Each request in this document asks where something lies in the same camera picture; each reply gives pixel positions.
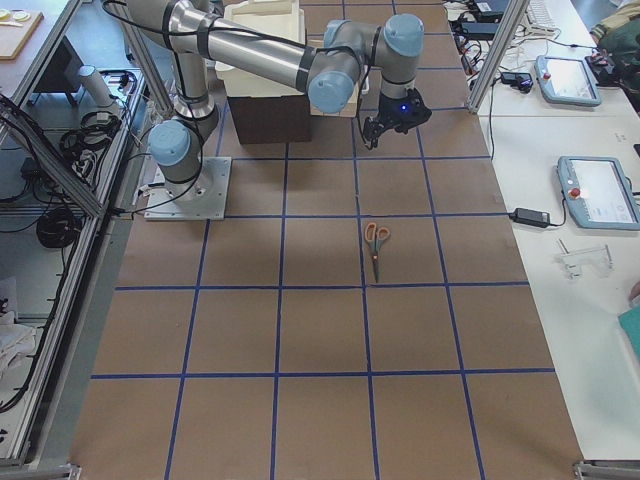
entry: wooden board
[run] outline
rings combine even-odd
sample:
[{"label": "wooden board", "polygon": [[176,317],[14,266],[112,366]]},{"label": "wooden board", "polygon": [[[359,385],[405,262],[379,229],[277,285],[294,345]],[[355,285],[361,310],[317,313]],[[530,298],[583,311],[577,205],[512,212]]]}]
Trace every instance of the wooden board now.
[{"label": "wooden board", "polygon": [[16,58],[42,20],[42,12],[25,11],[31,14],[31,18],[23,23],[23,27],[0,25],[0,60],[13,60]]}]

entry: blue joint cap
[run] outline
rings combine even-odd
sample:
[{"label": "blue joint cap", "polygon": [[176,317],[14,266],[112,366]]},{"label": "blue joint cap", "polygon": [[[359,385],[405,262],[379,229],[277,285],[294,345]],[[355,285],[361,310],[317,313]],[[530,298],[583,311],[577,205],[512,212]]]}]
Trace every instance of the blue joint cap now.
[{"label": "blue joint cap", "polygon": [[338,29],[350,20],[330,20],[327,24],[327,30],[324,32],[324,48],[329,48],[333,45],[333,41],[336,38]]},{"label": "blue joint cap", "polygon": [[177,120],[167,120],[156,125],[149,134],[151,155],[163,167],[179,163],[191,147],[189,130]]},{"label": "blue joint cap", "polygon": [[394,15],[387,20],[382,32],[387,45],[403,57],[417,57],[422,53],[424,25],[415,15]]},{"label": "blue joint cap", "polygon": [[309,84],[309,101],[321,112],[338,113],[346,107],[354,86],[351,77],[344,72],[323,72]]}]

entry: white cylinder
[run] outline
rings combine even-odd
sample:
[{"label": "white cylinder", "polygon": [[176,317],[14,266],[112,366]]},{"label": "white cylinder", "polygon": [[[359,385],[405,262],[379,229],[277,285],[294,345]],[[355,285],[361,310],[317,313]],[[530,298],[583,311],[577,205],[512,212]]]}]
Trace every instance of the white cylinder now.
[{"label": "white cylinder", "polygon": [[108,107],[113,103],[109,87],[107,87],[107,84],[104,82],[102,75],[96,67],[83,65],[78,69],[78,76],[85,90],[89,92],[89,95],[91,95],[91,98],[93,98],[97,106]]}]

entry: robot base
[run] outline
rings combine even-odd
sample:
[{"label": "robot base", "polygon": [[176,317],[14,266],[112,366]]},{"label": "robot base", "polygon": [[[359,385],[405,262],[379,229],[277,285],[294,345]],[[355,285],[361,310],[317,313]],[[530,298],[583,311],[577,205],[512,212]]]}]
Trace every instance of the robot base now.
[{"label": "robot base", "polygon": [[[204,157],[203,173],[213,178],[213,185],[195,200],[173,201],[164,188],[157,188],[149,196],[149,205],[158,205],[145,211],[147,220],[223,220],[227,204],[227,190],[231,175],[231,157]],[[154,182],[163,182],[158,169]]]}]

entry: keyboard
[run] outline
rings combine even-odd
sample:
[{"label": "keyboard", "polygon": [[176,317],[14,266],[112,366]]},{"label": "keyboard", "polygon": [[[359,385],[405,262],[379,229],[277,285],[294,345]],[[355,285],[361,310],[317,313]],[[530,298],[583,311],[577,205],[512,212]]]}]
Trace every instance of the keyboard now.
[{"label": "keyboard", "polygon": [[556,32],[556,24],[549,15],[545,0],[529,0],[524,26],[531,33],[552,34]]}]

